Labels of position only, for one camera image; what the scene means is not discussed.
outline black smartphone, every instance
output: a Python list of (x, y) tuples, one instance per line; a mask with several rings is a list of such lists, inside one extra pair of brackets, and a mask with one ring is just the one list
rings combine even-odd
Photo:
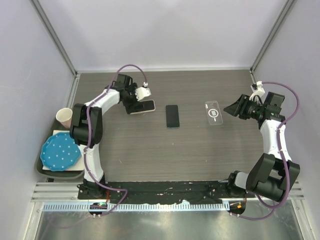
[(177, 129), (180, 127), (178, 105), (165, 106), (166, 127), (168, 129)]

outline dark wood table surface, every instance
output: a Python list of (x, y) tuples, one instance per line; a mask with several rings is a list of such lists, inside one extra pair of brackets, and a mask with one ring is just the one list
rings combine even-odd
[[(143, 76), (127, 72), (139, 86)], [(127, 115), (122, 103), (103, 116), (101, 165), (108, 181), (222, 180), (249, 172), (263, 153), (255, 120), (223, 112), (251, 94), (248, 70), (146, 72), (155, 111)], [(74, 103), (92, 100), (113, 73), (81, 74)], [(222, 125), (209, 125), (205, 102), (218, 101)], [(178, 105), (180, 128), (166, 126), (166, 105)]]

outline blue plate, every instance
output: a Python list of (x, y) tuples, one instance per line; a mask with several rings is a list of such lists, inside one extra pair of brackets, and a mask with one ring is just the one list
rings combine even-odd
[(81, 153), (68, 132), (59, 132), (43, 144), (40, 158), (52, 172), (64, 171), (75, 165)]

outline clear phone case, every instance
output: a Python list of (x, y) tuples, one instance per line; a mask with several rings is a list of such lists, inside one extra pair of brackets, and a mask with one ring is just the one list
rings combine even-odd
[(217, 101), (206, 101), (204, 107), (210, 125), (221, 125), (224, 122)]

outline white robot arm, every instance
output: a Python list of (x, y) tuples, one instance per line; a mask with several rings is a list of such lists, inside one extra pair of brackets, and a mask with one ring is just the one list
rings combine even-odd
[[(113, 106), (122, 102), (128, 114), (139, 114), (145, 112), (152, 112), (155, 110), (155, 103), (153, 100), (142, 101), (145, 97), (151, 95), (151, 91), (144, 84), (138, 87), (133, 79), (128, 75), (119, 74), (117, 81), (107, 88), (94, 100), (85, 104), (77, 103), (73, 107), (73, 115), (70, 127), (70, 136), (78, 145), (82, 156), (84, 156), (84, 149), (88, 146), (89, 128), (87, 120), (87, 107), (90, 106), (91, 119), (91, 144), (86, 150), (86, 163), (90, 173), (93, 177), (105, 184), (104, 171), (101, 168), (99, 143), (103, 134), (102, 116)], [(84, 180), (82, 184), (84, 188), (94, 189), (98, 192), (95, 197), (99, 197), (100, 187), (96, 185), (95, 181), (89, 175), (87, 169), (84, 170)]]
[[(232, 116), (238, 116), (240, 119), (253, 118), (257, 120), (263, 138), (263, 154), (250, 173), (235, 171), (230, 174), (228, 179), (229, 194), (236, 197), (238, 193), (247, 191), (280, 202), (285, 195), (287, 177), (280, 152), (283, 152), (288, 166), (290, 189), (300, 173), (300, 166), (293, 163), (288, 154), (285, 139), (286, 125), (283, 124), (278, 129), (285, 120), (285, 117), (280, 115), (285, 96), (268, 92), (264, 103), (262, 103), (255, 101), (255, 96), (259, 96), (260, 99), (265, 93), (262, 83), (258, 82), (251, 88), (253, 94), (250, 97), (242, 94), (234, 104), (224, 108), (224, 111)], [(279, 149), (278, 131), (282, 149)], [(271, 172), (278, 173), (280, 179), (270, 176)]]

